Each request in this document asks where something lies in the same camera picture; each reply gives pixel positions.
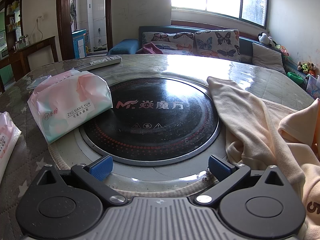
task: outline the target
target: wooden console table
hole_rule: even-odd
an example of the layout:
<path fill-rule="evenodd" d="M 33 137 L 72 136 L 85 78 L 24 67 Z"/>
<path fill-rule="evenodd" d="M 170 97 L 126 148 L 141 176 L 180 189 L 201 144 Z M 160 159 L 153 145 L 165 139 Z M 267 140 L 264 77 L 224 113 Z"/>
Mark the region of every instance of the wooden console table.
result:
<path fill-rule="evenodd" d="M 45 40 L 33 43 L 18 51 L 15 51 L 15 52 L 10 51 L 9 57 L 0 60 L 0 69 L 11 64 L 14 79 L 15 81 L 18 81 L 20 78 L 22 78 L 24 75 L 30 72 L 28 56 L 47 46 L 51 47 L 54 62 L 58 62 L 59 59 L 57 54 L 55 36 L 52 36 Z M 4 92 L 4 84 L 2 82 L 1 76 L 0 76 L 0 92 Z"/>

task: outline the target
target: blue gripper pad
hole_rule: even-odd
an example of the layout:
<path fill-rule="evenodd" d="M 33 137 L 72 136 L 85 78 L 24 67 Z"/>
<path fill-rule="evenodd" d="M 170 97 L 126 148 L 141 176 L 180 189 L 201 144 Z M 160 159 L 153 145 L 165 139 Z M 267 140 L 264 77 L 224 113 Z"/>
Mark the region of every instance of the blue gripper pad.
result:
<path fill-rule="evenodd" d="M 226 177 L 230 176 L 236 171 L 236 167 L 225 160 L 211 155 L 208 161 L 210 172 L 217 178 L 218 181 L 223 181 Z"/>
<path fill-rule="evenodd" d="M 107 155 L 89 164 L 86 170 L 96 179 L 103 181 L 111 173 L 112 168 L 113 159 Z"/>

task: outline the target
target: white label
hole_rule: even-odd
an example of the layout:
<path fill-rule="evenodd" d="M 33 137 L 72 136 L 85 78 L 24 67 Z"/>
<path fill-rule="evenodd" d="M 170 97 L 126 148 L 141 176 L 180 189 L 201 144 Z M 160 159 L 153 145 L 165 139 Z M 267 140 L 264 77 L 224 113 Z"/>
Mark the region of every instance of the white label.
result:
<path fill-rule="evenodd" d="M 81 123 L 87 114 L 94 110 L 91 99 L 83 101 L 66 112 L 68 124 Z"/>
<path fill-rule="evenodd" d="M 8 143 L 9 138 L 4 134 L 0 134 L 0 159 L 3 157 L 4 149 L 7 147 Z"/>

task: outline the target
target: window frame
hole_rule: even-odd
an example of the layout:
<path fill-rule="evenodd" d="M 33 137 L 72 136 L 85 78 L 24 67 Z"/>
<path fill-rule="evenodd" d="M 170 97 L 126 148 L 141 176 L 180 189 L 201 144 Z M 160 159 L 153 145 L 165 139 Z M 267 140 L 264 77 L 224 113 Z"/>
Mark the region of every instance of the window frame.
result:
<path fill-rule="evenodd" d="M 230 16 L 230 15 L 226 15 L 226 14 L 221 14 L 221 13 L 208 11 L 207 10 L 207 2 L 208 2 L 208 0 L 206 0 L 205 10 L 186 8 L 186 7 L 175 7 L 175 6 L 172 6 L 171 8 L 172 9 L 182 9 L 182 10 L 197 11 L 197 12 L 205 12 L 205 13 L 209 13 L 209 14 L 213 14 L 213 15 L 227 17 L 227 18 L 234 19 L 234 20 L 239 20 L 239 21 L 248 23 L 250 25 L 254 25 L 254 26 L 260 27 L 262 29 L 266 29 L 267 28 L 268 16 L 269 16 L 269 0 L 267 0 L 267 4 L 266 4 L 266 17 L 264 19 L 264 25 L 260 25 L 260 24 L 257 24 L 255 22 L 251 22 L 251 21 L 248 21 L 248 20 L 242 18 L 243 0 L 240 0 L 240 11 L 239 11 L 239 17 L 238 18 Z"/>

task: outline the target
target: green bowl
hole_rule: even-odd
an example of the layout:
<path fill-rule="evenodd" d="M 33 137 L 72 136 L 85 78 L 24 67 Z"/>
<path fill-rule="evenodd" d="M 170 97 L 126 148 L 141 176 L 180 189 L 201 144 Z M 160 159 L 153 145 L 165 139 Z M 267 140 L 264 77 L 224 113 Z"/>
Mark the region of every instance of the green bowl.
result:
<path fill-rule="evenodd" d="M 288 78 L 292 79 L 298 85 L 301 85 L 303 83 L 303 78 L 296 75 L 295 73 L 288 72 L 287 76 L 288 76 Z"/>

